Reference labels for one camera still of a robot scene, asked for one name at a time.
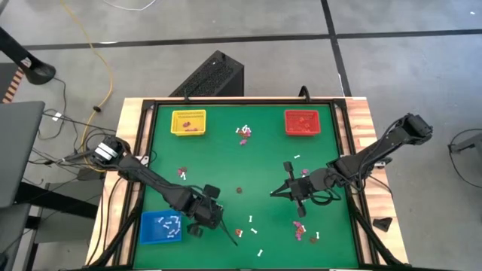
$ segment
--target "white cable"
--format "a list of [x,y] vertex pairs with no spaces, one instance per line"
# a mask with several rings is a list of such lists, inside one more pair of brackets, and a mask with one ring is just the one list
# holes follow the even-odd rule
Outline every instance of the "white cable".
[[146,8],[149,8],[153,3],[155,3],[157,0],[152,0],[151,3],[149,3],[149,5],[146,5],[145,7],[143,8],[124,8],[124,7],[121,7],[121,6],[118,6],[118,5],[114,5],[112,3],[109,3],[107,2],[106,0],[103,0],[104,3],[106,3],[107,5],[111,5],[112,7],[114,8],[120,8],[121,10],[125,10],[125,11],[143,11],[144,9]]

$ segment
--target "yellow cable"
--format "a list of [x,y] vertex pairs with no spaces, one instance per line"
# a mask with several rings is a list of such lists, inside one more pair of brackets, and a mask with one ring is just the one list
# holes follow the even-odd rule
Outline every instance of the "yellow cable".
[[[107,68],[107,72],[108,72],[108,79],[109,79],[109,88],[108,88],[108,93],[107,95],[105,96],[105,98],[97,105],[97,107],[102,107],[105,102],[107,102],[107,100],[110,98],[111,94],[112,94],[112,90],[114,89],[114,75],[112,74],[112,70],[111,70],[111,67],[107,64],[107,62],[105,61],[105,59],[99,54],[99,52],[97,52],[97,50],[93,47],[92,45],[92,41],[90,41],[90,37],[89,35],[87,34],[87,32],[85,31],[84,29],[84,26],[82,25],[81,21],[75,16],[75,14],[72,12],[72,10],[66,5],[66,3],[63,1],[63,0],[60,0],[60,3],[62,4],[63,8],[67,11],[67,13],[70,15],[70,17],[74,20],[75,23],[78,24],[78,26],[81,28],[82,32],[84,33],[85,35],[85,38],[87,39],[87,42],[89,43],[89,46],[90,46],[90,49],[92,50],[92,52],[98,56],[100,58],[100,60],[102,60],[102,62],[104,63],[105,67]],[[92,114],[90,115],[89,117],[89,120],[87,121],[87,125],[90,124],[90,122],[92,121],[92,119],[94,118],[94,116],[96,115],[96,111],[92,112]],[[82,139],[81,139],[81,146],[82,146],[82,151],[86,151],[86,146],[84,145],[84,142],[85,142],[85,137],[86,137],[86,134],[87,134],[87,131],[89,129],[89,126],[85,126],[85,129],[84,129],[84,134],[82,135]],[[96,169],[94,167],[92,167],[89,163],[89,160],[87,160],[86,157],[84,157],[84,161],[85,163],[87,164],[87,166],[89,166],[92,170],[95,170],[97,172],[105,172],[105,170],[100,170],[100,169]]]

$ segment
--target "wooden edge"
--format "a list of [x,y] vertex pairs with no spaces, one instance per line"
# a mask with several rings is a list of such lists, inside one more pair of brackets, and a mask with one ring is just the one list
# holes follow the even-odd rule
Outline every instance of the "wooden edge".
[[[141,114],[142,100],[130,101],[128,99],[124,100],[124,105],[122,107],[122,112],[120,113],[119,124],[117,125],[116,136],[125,140],[129,145],[134,146],[136,143],[137,127],[139,125],[139,118]],[[102,202],[99,204],[97,211],[96,222],[93,227],[92,236],[90,238],[89,250],[87,252],[86,264],[94,253],[91,262],[94,262],[99,258],[100,254],[103,252],[104,248],[104,238],[105,238],[105,225],[107,223],[107,211],[108,211],[108,198],[111,195],[112,188],[115,182],[119,179],[117,172],[107,172],[104,181],[104,190],[102,193]],[[124,197],[127,190],[127,181],[121,180],[117,185],[114,194],[111,199],[110,214],[108,217],[109,225],[107,229],[107,243],[110,243],[111,239],[119,230],[119,223],[121,220],[122,208],[124,206]],[[96,249],[96,244],[99,240],[99,247]]]
[[[126,98],[126,99],[139,99],[139,100],[156,100],[156,101],[184,101],[184,97],[149,97],[149,98]],[[232,100],[232,99],[238,99],[238,100],[257,100],[257,99],[278,99],[278,100],[283,100],[283,99],[305,99],[304,97],[292,97],[292,96],[280,96],[280,97],[190,97],[189,98],[192,101],[219,101],[219,100]],[[360,100],[366,100],[366,97],[339,97],[339,96],[317,96],[317,97],[311,97],[311,99],[346,99],[346,100],[353,100],[353,101],[360,101]]]
[[[355,142],[355,149],[359,152],[377,140],[373,120],[368,107],[368,101],[347,99],[346,106]],[[387,186],[389,185],[385,170],[375,169],[372,176],[381,180]],[[374,228],[375,233],[377,233],[383,244],[397,259],[407,263],[407,253],[405,251],[400,227],[398,226],[397,214],[395,212],[395,206],[390,192],[373,179],[368,178],[365,188],[365,197],[367,199],[368,212],[370,213],[372,221],[374,218],[393,219],[388,233],[384,233],[383,231]],[[369,251],[365,253],[364,250],[365,260],[369,255]],[[380,263],[384,263],[381,257],[379,257],[379,259]]]
[[[120,113],[120,120],[117,126],[117,136],[126,140],[131,146],[136,143],[137,128],[139,126],[139,118],[142,110],[142,103],[144,100],[159,100],[159,101],[182,101],[184,98],[179,97],[159,97],[159,98],[125,98],[122,112]],[[304,99],[304,97],[193,97],[191,100],[225,100],[225,99]],[[345,99],[347,104],[347,110],[349,113],[350,124],[352,128],[352,134],[355,141],[355,147],[357,151],[367,147],[370,142],[377,140],[373,121],[371,119],[370,110],[368,108],[368,102],[365,97],[313,97],[313,99]],[[150,120],[151,112],[148,113],[148,118]],[[346,137],[346,131],[344,129],[343,118],[341,117],[340,109],[337,108],[338,126],[340,128],[340,134],[343,144],[343,152],[345,154],[349,153],[348,141]],[[147,149],[147,137],[149,134],[149,123],[146,120],[145,129],[142,133],[142,145],[141,153],[145,152]],[[380,180],[383,180],[388,184],[386,179],[386,174],[383,170],[374,171],[374,176]],[[103,238],[105,233],[105,222],[106,222],[106,212],[107,212],[107,200],[110,195],[114,183],[118,179],[116,172],[108,172],[105,179],[105,189],[104,189],[104,228],[102,232],[100,228],[100,209],[97,212],[96,223],[93,228],[93,234],[90,240],[89,251],[87,253],[87,259],[93,253],[96,246],[97,238],[99,233],[101,234],[101,241],[99,243],[99,248],[103,246]],[[126,193],[127,183],[121,181],[117,186],[114,196],[112,198],[111,204],[111,214],[109,216],[109,229],[107,233],[108,242],[115,236],[119,229],[119,222],[121,219],[121,212],[124,205],[124,197]],[[134,194],[131,200],[130,209],[132,209],[136,198],[137,191],[139,190],[139,185],[136,184],[134,187]],[[368,208],[372,218],[376,217],[392,217],[393,222],[388,233],[384,233],[381,230],[375,229],[375,232],[383,241],[388,249],[401,261],[407,262],[407,255],[404,249],[403,239],[401,238],[400,228],[398,226],[398,219],[395,213],[395,207],[389,193],[384,190],[381,186],[368,182],[365,188],[365,193],[368,201]],[[370,263],[370,251],[368,248],[368,239],[365,232],[360,226],[358,226],[358,232],[360,235],[361,246],[365,258],[365,263]],[[120,256],[120,263],[127,263],[127,258],[129,257],[130,240],[132,238],[132,227],[129,229],[126,237],[124,238],[123,250]],[[102,253],[102,249],[97,249],[93,260],[97,259]]]

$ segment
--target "red object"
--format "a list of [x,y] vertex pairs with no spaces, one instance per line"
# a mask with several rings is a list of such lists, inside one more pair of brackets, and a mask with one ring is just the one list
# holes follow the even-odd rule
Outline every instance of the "red object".
[[288,136],[314,136],[322,132],[317,110],[285,110]]

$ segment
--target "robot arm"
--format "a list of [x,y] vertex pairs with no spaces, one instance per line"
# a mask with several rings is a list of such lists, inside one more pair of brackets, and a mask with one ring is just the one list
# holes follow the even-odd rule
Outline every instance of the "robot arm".
[[217,187],[207,184],[201,189],[168,182],[142,165],[130,153],[129,145],[122,139],[107,137],[90,159],[101,169],[117,170],[119,176],[128,181],[140,181],[154,188],[171,208],[196,221],[188,226],[188,232],[194,236],[202,236],[203,230],[200,226],[215,229],[222,221],[223,208],[215,201],[220,193]]
[[[303,201],[311,199],[317,205],[327,205],[332,200],[340,197],[332,189],[338,187],[356,185],[370,175],[374,164],[397,150],[405,144],[421,145],[432,137],[432,127],[429,126],[419,115],[407,114],[396,120],[383,134],[382,138],[355,155],[338,158],[327,164],[326,168],[320,168],[306,177],[294,178],[293,167],[290,162],[285,162],[285,171],[289,178],[285,183],[271,193],[271,196],[285,197],[295,201],[298,214],[304,217],[306,209]],[[318,196],[314,193],[324,191],[328,196]]]

